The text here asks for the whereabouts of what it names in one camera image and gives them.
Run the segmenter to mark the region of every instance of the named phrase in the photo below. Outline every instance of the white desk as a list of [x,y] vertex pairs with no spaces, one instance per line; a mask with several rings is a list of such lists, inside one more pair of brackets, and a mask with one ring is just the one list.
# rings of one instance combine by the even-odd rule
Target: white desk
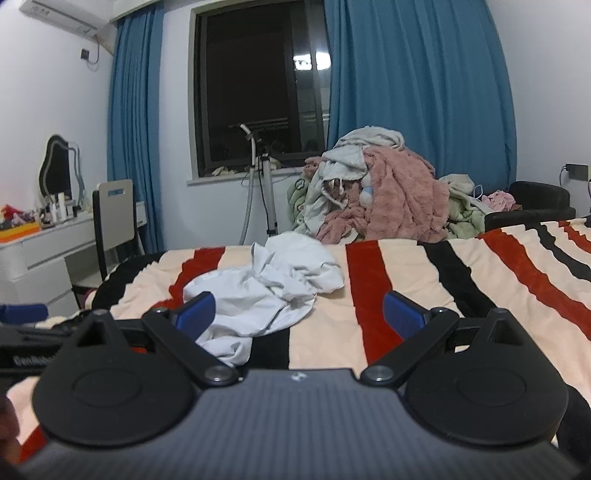
[[[144,202],[138,202],[137,224],[145,225]],[[0,244],[0,303],[44,303],[50,316],[78,310],[66,257],[95,244],[92,216],[81,213],[54,228]]]

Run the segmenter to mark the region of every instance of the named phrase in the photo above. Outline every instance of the blue object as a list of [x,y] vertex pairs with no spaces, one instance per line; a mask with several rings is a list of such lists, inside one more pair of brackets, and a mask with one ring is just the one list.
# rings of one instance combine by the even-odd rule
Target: blue object
[[47,320],[49,312],[42,303],[30,305],[0,305],[0,323],[22,325]]
[[160,200],[158,98],[164,5],[149,5],[118,25],[108,115],[108,179],[134,181],[145,202],[146,253],[164,249]]
[[438,177],[484,191],[515,180],[513,100],[485,0],[324,0],[332,54],[328,146],[376,125],[402,132]]
[[430,320],[427,309],[396,291],[384,297],[384,320],[402,340],[408,340]]
[[173,312],[176,328],[195,342],[212,324],[216,316],[216,300],[211,292],[205,291]]

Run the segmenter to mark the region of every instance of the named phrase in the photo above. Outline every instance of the air conditioner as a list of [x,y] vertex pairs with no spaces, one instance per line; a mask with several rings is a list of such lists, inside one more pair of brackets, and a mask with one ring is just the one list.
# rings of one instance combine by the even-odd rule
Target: air conditioner
[[20,10],[27,15],[90,38],[109,23],[107,18],[102,18],[67,0],[25,0]]

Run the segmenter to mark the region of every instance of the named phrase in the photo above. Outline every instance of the pile of clothes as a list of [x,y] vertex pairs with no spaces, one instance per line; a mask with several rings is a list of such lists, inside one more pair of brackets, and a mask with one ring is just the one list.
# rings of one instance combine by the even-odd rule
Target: pile of clothes
[[308,158],[287,194],[294,230],[324,244],[447,238],[449,188],[397,131],[353,130],[322,157]]
[[475,186],[466,174],[451,174],[439,179],[449,189],[449,220],[447,238],[474,238],[485,231],[484,217],[492,212],[521,210],[510,193],[497,190],[482,194],[482,186]]

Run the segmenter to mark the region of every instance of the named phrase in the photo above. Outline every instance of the desk drawer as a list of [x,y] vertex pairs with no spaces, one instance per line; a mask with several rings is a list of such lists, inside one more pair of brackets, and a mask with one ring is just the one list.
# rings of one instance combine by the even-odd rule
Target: desk drawer
[[56,227],[55,231],[22,241],[25,263],[30,268],[48,258],[64,255],[72,250],[88,246],[95,241],[92,219]]
[[63,258],[32,268],[14,281],[19,303],[49,304],[72,289]]
[[70,292],[68,295],[48,305],[47,310],[49,312],[49,318],[57,316],[69,317],[74,315],[78,311],[76,297]]

